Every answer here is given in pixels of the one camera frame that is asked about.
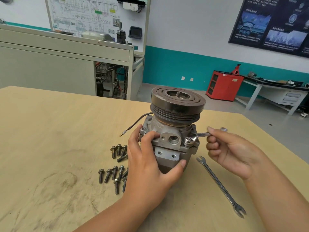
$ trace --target red cabinet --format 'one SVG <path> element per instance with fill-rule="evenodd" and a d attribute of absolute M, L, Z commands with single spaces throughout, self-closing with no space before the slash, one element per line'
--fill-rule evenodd
<path fill-rule="evenodd" d="M 211 99 L 234 101 L 242 81 L 242 76 L 214 71 L 206 95 Z"/>

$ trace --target combination wrench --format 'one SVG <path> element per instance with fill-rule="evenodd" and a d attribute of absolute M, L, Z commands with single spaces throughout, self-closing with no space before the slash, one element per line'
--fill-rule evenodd
<path fill-rule="evenodd" d="M 243 215 L 241 214 L 241 212 L 243 214 L 247 215 L 245 209 L 242 206 L 240 206 L 239 204 L 236 203 L 236 201 L 233 199 L 233 197 L 230 195 L 230 193 L 226 190 L 226 188 L 222 185 L 222 183 L 219 181 L 219 179 L 216 177 L 216 175 L 213 173 L 213 171 L 211 171 L 210 167 L 206 164 L 206 159 L 203 156 L 200 156 L 200 158 L 201 159 L 196 158 L 196 160 L 205 167 L 207 172 L 211 175 L 211 177 L 214 179 L 214 181 L 220 187 L 221 191 L 225 194 L 227 199 L 233 205 L 233 208 L 234 208 L 234 211 L 236 212 L 236 214 L 238 216 L 240 216 L 241 218 L 243 218 Z"/>

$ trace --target wooden table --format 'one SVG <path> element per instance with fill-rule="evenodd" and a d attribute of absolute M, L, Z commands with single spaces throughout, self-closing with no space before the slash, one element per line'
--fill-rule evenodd
<path fill-rule="evenodd" d="M 98 170 L 118 165 L 112 145 L 149 103 L 7 87 L 0 89 L 0 231 L 72 231 L 113 204 L 112 181 Z M 196 123 L 226 127 L 258 145 L 309 200 L 309 165 L 241 114 L 205 110 Z M 183 177 L 139 231 L 264 231 L 240 178 L 207 156 L 200 138 L 196 156 L 208 165 L 236 202 L 238 217 L 219 187 L 192 156 Z"/>

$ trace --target person's right arm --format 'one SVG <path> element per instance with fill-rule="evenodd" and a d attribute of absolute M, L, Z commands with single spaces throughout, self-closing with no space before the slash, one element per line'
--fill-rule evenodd
<path fill-rule="evenodd" d="M 309 203 L 264 152 L 238 135 L 208 132 L 208 155 L 243 179 L 268 231 L 309 231 Z"/>

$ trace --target wall poster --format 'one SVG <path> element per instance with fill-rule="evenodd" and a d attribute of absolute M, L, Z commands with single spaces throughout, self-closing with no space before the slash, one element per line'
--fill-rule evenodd
<path fill-rule="evenodd" d="M 309 58 L 309 0 L 244 0 L 229 43 Z"/>

